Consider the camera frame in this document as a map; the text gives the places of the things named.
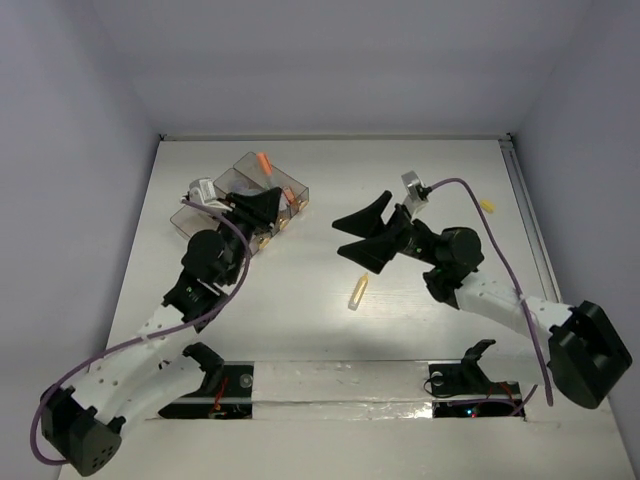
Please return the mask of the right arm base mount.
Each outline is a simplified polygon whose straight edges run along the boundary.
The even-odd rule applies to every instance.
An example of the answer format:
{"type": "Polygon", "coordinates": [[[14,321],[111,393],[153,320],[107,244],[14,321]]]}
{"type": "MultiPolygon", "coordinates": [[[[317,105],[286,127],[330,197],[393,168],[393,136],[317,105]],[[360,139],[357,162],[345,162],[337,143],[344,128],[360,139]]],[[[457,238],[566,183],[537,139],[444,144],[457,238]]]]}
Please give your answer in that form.
{"type": "Polygon", "coordinates": [[[525,416],[519,384],[492,381],[479,365],[484,352],[495,343],[483,339],[468,348],[460,360],[429,365],[423,390],[432,397],[434,418],[525,416]]]}

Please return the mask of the yellow eraser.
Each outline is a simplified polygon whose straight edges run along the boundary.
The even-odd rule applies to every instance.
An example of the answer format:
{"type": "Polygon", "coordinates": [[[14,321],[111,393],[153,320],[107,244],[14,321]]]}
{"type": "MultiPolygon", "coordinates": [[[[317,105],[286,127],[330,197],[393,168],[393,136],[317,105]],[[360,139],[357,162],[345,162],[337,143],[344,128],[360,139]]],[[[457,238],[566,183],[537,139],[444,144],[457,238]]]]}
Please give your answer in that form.
{"type": "Polygon", "coordinates": [[[496,209],[495,205],[492,202],[488,201],[488,200],[482,200],[480,202],[480,206],[485,212],[490,213],[490,214],[493,214],[495,212],[495,209],[496,209]]]}

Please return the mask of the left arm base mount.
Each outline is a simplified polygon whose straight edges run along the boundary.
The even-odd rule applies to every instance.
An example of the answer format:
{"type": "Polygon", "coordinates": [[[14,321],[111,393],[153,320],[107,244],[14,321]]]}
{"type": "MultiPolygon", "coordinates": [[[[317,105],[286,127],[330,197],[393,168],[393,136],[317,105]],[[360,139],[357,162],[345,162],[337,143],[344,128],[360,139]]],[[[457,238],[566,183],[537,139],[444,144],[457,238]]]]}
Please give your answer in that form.
{"type": "Polygon", "coordinates": [[[201,385],[158,411],[167,420],[246,420],[253,416],[253,362],[226,363],[204,343],[184,351],[203,374],[201,385]]]}

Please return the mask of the pink highlighter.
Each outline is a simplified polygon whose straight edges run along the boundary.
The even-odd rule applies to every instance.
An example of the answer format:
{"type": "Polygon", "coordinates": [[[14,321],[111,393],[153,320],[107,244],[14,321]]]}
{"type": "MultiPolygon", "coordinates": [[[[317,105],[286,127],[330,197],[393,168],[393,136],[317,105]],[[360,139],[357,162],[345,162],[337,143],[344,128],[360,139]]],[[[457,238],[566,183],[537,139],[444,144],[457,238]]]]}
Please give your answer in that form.
{"type": "Polygon", "coordinates": [[[296,201],[295,194],[289,187],[284,187],[283,188],[283,195],[284,195],[284,197],[287,200],[289,205],[293,205],[295,203],[295,201],[296,201]]]}

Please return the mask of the small orange eraser cap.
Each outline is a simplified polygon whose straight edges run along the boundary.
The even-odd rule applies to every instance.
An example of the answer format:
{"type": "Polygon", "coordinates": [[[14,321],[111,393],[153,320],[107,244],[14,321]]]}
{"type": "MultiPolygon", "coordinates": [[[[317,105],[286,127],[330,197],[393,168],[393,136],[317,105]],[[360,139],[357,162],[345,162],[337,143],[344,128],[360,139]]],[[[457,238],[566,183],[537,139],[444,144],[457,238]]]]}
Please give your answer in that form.
{"type": "Polygon", "coordinates": [[[257,158],[257,161],[258,161],[260,167],[262,168],[262,170],[263,170],[264,166],[271,166],[272,167],[272,165],[270,163],[270,160],[269,160],[269,157],[265,152],[257,153],[256,154],[256,158],[257,158]]]}

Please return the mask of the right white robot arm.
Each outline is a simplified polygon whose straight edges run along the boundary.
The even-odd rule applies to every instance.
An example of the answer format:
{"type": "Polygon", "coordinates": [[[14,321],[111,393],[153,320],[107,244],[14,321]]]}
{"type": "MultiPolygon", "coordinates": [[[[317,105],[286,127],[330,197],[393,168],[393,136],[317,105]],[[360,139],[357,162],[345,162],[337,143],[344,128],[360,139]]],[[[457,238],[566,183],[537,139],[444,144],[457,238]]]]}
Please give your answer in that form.
{"type": "Polygon", "coordinates": [[[414,218],[412,198],[397,204],[383,192],[367,207],[335,220],[333,228],[356,236],[339,256],[378,274],[398,254],[430,265],[423,280],[432,298],[449,307],[499,323],[532,341],[548,391],[558,390],[586,409],[600,406],[633,363],[605,311],[583,301],[577,306],[526,296],[517,279],[505,285],[482,274],[481,240],[469,227],[439,233],[414,218]]]}

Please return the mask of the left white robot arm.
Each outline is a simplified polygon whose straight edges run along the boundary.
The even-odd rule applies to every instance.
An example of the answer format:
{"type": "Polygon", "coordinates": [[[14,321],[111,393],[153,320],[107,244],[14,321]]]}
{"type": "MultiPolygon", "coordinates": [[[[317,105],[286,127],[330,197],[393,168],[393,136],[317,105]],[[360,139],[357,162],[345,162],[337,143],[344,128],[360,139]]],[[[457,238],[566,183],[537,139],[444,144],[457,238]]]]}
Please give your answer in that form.
{"type": "Polygon", "coordinates": [[[198,336],[242,287],[251,240],[276,225],[282,194],[272,187],[211,201],[183,197],[217,226],[191,236],[176,284],[133,338],[83,361],[43,392],[29,437],[39,462],[91,476],[140,422],[185,394],[222,390],[224,361],[198,336]]]}

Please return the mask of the yellow highlighter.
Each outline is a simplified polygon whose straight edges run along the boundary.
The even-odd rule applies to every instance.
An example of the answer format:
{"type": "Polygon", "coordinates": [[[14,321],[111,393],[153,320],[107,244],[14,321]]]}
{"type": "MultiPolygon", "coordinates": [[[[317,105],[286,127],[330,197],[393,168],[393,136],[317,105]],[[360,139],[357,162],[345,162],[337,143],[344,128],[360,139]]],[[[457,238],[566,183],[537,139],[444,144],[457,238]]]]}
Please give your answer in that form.
{"type": "Polygon", "coordinates": [[[364,273],[356,282],[356,285],[352,291],[352,294],[348,301],[348,309],[352,311],[356,311],[359,308],[359,305],[364,297],[367,286],[369,283],[369,275],[364,273]]]}

